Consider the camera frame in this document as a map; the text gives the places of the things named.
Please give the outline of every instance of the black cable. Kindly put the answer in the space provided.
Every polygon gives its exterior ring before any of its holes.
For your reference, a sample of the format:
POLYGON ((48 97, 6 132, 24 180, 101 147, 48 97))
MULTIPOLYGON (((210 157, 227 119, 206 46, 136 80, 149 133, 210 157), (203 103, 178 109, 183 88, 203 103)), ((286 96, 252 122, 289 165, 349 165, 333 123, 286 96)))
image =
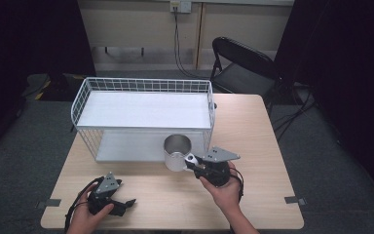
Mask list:
POLYGON ((77 202, 80 200, 81 196, 84 194, 85 191, 87 191, 87 189, 93 185, 93 183, 95 182, 102 182, 104 180, 104 176, 102 177, 99 177, 99 178, 95 178, 93 181, 91 181, 87 186, 85 186, 85 188, 83 190, 81 190, 81 192, 78 193, 78 196, 77 198, 75 199, 74 203, 72 204, 72 206, 69 208, 68 210, 68 214, 65 215, 65 227, 63 229, 63 231, 66 233, 69 229, 69 225, 71 224, 71 217, 72 217, 72 213, 74 212, 75 208, 78 207, 79 205, 81 205, 82 203, 77 204, 77 202))
POLYGON ((308 96, 306 97, 306 100, 303 102, 302 106, 293 114, 290 114, 290 115, 284 115, 282 116, 281 118, 277 119, 276 121, 274 121, 272 124, 275 124, 277 123, 279 120, 282 120, 283 118, 287 117, 287 120, 285 120, 284 122, 282 122, 278 127, 276 127, 274 129, 274 132, 278 131, 279 129, 281 129, 283 126, 284 127, 284 130, 281 132, 281 134, 277 137, 277 141, 280 141, 281 140, 281 137, 284 135, 284 133, 287 131, 287 129, 290 127, 290 125, 293 123, 293 121, 298 117, 300 116, 302 113, 306 112, 307 110, 311 109, 313 106, 315 106, 315 102, 313 102, 311 105, 309 105, 308 107, 305 107, 307 105, 307 103, 309 102, 309 98, 312 94, 312 90, 309 90, 309 93, 308 93, 308 96))
POLYGON ((75 209, 76 209, 77 207, 83 205, 83 204, 86 204, 86 203, 88 203, 88 201, 87 201, 87 202, 78 203, 77 205, 75 205, 75 209))
POLYGON ((235 168, 230 168, 230 170, 233 170, 235 171, 236 173, 238 173, 240 175, 241 178, 239 178, 237 175, 230 175, 230 177, 233 177, 235 178, 236 180, 239 181, 240 183, 240 191, 239 191, 239 201, 242 199, 242 196, 244 195, 243 194, 243 191, 244 191, 244 178, 243 178, 243 175, 235 168))
POLYGON ((210 77, 205 77, 205 76, 199 76, 199 75, 192 74, 192 73, 190 73, 189 71, 187 71, 183 67, 183 64, 181 62, 181 56, 180 56, 180 41, 179 41, 179 37, 178 37, 178 17, 177 17, 177 10, 178 9, 176 7, 173 8, 173 11, 174 11, 174 20, 175 20, 175 31, 174 31, 174 56, 175 56, 175 64, 177 65, 178 70, 180 70, 181 73, 183 73, 183 75, 185 75, 187 77, 197 78, 197 79, 209 79, 210 77))

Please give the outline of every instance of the metal cup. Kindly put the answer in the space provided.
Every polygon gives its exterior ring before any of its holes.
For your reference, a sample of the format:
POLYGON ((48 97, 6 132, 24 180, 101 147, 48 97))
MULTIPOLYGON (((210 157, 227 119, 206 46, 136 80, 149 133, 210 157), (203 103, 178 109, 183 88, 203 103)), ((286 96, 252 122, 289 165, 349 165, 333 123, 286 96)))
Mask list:
POLYGON ((164 141, 166 166, 173 172, 181 172, 186 164, 184 157, 191 151, 191 141, 185 135, 170 135, 164 141))

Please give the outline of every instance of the wooden table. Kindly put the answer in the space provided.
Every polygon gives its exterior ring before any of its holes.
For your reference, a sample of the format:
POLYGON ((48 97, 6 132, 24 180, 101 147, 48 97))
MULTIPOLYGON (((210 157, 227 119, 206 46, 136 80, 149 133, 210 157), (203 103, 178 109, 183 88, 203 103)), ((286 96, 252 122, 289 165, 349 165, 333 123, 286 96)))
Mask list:
MULTIPOLYGON (((304 225, 263 100, 253 95, 215 94, 217 103, 211 145, 241 155, 234 161, 244 177, 241 207, 257 229, 299 229, 304 225)), ((77 135, 47 207, 44 228, 61 229, 68 208, 90 181, 112 172, 123 180, 113 199, 135 205, 124 216, 109 215, 99 229, 220 230, 229 223, 200 181, 189 172, 174 173, 163 163, 98 164, 77 135)))

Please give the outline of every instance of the white wire basket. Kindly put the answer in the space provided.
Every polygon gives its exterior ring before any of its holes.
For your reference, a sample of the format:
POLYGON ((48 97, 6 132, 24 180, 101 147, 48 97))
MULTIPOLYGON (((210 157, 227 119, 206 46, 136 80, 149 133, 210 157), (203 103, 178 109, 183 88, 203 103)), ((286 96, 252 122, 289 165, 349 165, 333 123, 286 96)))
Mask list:
POLYGON ((205 155, 215 111, 206 80, 88 77, 71 118, 97 162, 164 162, 164 141, 173 134, 205 155))

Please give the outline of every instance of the gray tape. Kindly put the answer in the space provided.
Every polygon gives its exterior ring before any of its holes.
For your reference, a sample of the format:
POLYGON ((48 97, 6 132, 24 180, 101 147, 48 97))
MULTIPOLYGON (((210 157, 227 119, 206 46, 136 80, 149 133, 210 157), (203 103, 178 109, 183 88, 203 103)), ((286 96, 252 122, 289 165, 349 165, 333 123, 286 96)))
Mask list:
POLYGON ((284 201, 286 202, 286 204, 298 203, 300 206, 308 204, 305 198, 298 199, 296 196, 284 197, 284 201))
POLYGON ((59 207, 60 199, 48 199, 45 202, 38 202, 35 206, 36 209, 45 209, 46 207, 59 207))

